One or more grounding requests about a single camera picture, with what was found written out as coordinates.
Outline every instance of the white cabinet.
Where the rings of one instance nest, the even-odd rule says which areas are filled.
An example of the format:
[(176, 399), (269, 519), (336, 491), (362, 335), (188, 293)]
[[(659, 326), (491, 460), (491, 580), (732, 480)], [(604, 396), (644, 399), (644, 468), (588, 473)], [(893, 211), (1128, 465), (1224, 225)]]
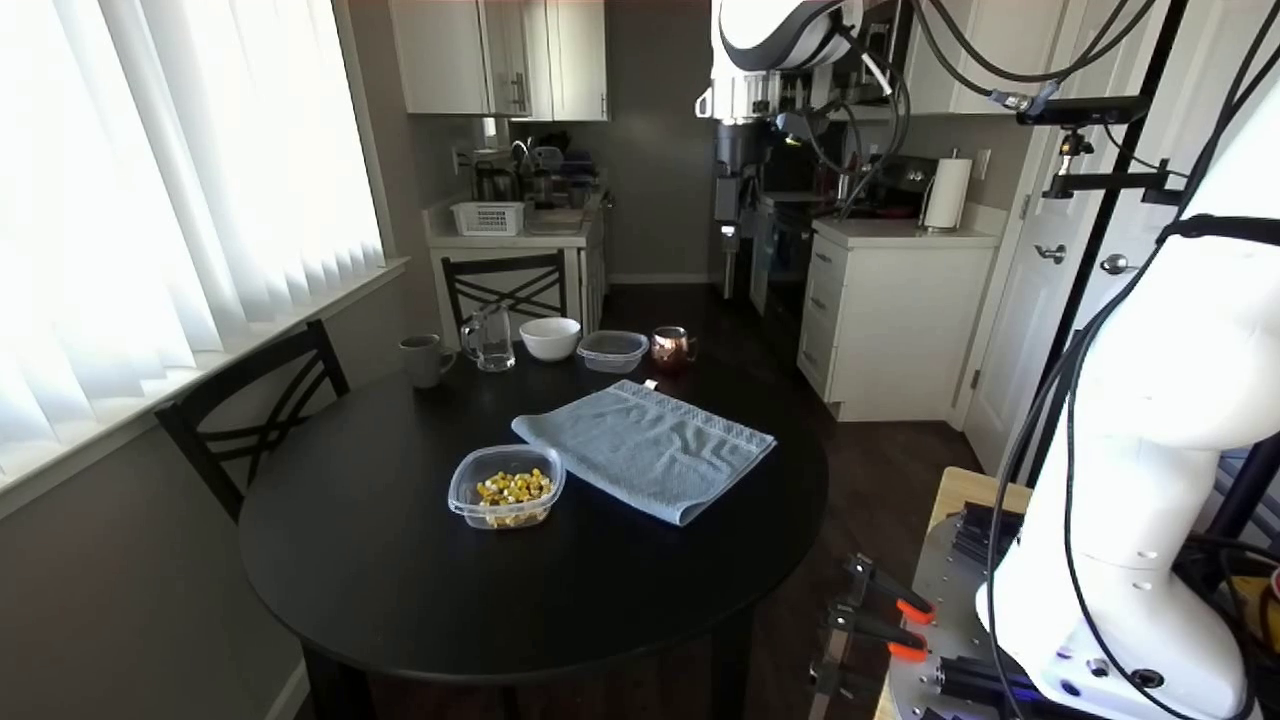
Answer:
[[(977, 82), (986, 89), (1017, 89), (1017, 93), (1036, 93), (1027, 82), (1008, 82), (986, 71), (943, 26), (943, 18), (927, 12), (927, 26), (939, 42), (939, 50)], [(963, 39), (981, 49), (992, 62), (1013, 67), (1013, 71), (1045, 71), (1057, 26), (1065, 16), (1065, 0), (950, 0), (950, 12), (963, 26)], [(987, 97), (970, 93), (963, 82), (954, 81), (954, 71), (936, 61), (936, 50), (926, 39), (921, 18), (912, 23), (912, 42), (910, 42), (910, 89), (912, 89), (912, 110), (915, 115), (943, 115), (943, 110), (1001, 110)]]
[(998, 234), (815, 218), (797, 364), (837, 418), (950, 418)]
[(604, 0), (528, 0), (528, 115), (610, 118)]
[[(441, 335), (457, 348), (457, 320), (447, 303), (447, 282), (444, 282), (444, 256), (447, 259), (502, 259), (502, 256), (545, 256), (545, 251), (563, 251), (563, 303), (568, 315), (576, 315), (586, 326), (601, 326), (604, 315), (604, 201), (592, 194), (586, 202), (582, 225), (550, 225), (536, 211), (528, 211), (519, 234), (457, 234), (447, 202), (425, 211), (425, 234), (433, 247), (433, 282), (435, 282), (435, 306), (441, 306)], [(515, 288), (519, 271), (498, 277), (498, 288)]]
[(394, 0), (406, 108), (610, 118), (604, 0)]
[(394, 0), (408, 110), (528, 110), (528, 0)]

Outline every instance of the blue towel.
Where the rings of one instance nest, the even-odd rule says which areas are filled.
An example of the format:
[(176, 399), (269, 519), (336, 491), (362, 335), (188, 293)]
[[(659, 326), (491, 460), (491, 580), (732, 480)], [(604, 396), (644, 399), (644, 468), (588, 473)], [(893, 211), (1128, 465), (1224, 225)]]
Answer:
[(778, 443), (768, 431), (632, 378), (539, 414), (515, 414), (514, 431), (556, 446), (571, 477), (677, 528), (716, 502)]

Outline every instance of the floor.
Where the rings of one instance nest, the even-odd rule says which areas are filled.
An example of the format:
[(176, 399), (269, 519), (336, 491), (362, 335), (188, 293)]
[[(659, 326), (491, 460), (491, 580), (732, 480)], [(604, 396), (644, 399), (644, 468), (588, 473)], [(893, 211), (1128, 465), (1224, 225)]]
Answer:
[[(843, 556), (870, 551), (884, 571), (912, 576), (932, 488), (943, 465), (977, 468), (963, 435), (950, 422), (831, 422), (785, 351), (766, 345), (761, 320), (745, 303), (724, 303), (713, 288), (617, 288), (610, 325), (655, 326), (683, 325), (716, 351), (740, 351), (745, 364), (797, 388), (797, 403), (826, 435), (831, 496), (815, 547), (797, 576), (757, 610), (748, 720), (808, 716), (808, 662), (826, 646), (826, 610), (850, 586)], [(856, 688), (827, 716), (871, 716), (884, 646), (854, 646)], [(519, 688), (526, 720), (695, 720), (706, 705), (708, 646), (689, 645), (644, 662), (592, 673), (582, 681)], [(378, 681), (384, 720), (502, 720), (498, 693), (428, 688)]]

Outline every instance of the table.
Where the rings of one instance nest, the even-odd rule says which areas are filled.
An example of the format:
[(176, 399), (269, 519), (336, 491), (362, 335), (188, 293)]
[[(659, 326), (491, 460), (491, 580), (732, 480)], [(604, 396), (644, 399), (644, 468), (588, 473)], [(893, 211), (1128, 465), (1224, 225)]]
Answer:
[(515, 439), (514, 414), (612, 378), (571, 358), (519, 354), (498, 374), (462, 358), (433, 391), (394, 372), (288, 435), (245, 501), (241, 556), (269, 610), (304, 638), (333, 716), (367, 711), (356, 673), (506, 688), (706, 630), (713, 716), (745, 716), (753, 604), (803, 558), (827, 491), (826, 453), (785, 385), (713, 351), (659, 385), (779, 439), (689, 528), (582, 480), (526, 532), (476, 532), (444, 502), (462, 457)]
[[(932, 510), (927, 510), (927, 532), (921, 543), (921, 558), (915, 558), (915, 576), (912, 586), (926, 592), (936, 607), (939, 618), (936, 627), (927, 627), (927, 645), (932, 651), (954, 651), (954, 637), (959, 637), (959, 627), (977, 623), (973, 618), (973, 586), (963, 583), (963, 592), (939, 596), (954, 586), (950, 576), (936, 571), (936, 565), (950, 565), (950, 547), (943, 547), (943, 524), (963, 508), (963, 502), (992, 502), (998, 501), (998, 480), (970, 473), (970, 468), (943, 468), (936, 496), (932, 496)], [(1032, 501), (1032, 491), (1025, 483), (1008, 483), (1006, 508), (1025, 510)], [(912, 716), (915, 700), (927, 693), (927, 685), (921, 685), (921, 676), (932, 673), (932, 661), (926, 668), (910, 668), (910, 662), (888, 662), (884, 688), (882, 688), (882, 705), (876, 705), (876, 720), (902, 720)]]

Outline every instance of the chair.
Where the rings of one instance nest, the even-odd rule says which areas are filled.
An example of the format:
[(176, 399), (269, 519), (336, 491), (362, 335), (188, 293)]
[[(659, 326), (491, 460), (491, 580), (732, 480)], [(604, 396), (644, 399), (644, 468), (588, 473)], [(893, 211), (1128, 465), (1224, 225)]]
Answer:
[(241, 502), (269, 453), (301, 429), (325, 396), (350, 396), (350, 374), (319, 320), (282, 335), (197, 385), (186, 399), (158, 410), (176, 446), (193, 460), (207, 491), (241, 519)]
[(502, 256), (502, 259), (451, 259), (444, 256), (444, 282), (451, 325), (474, 320), (470, 306), (510, 303), (515, 315), (568, 315), (563, 298), (563, 251), (550, 256)]

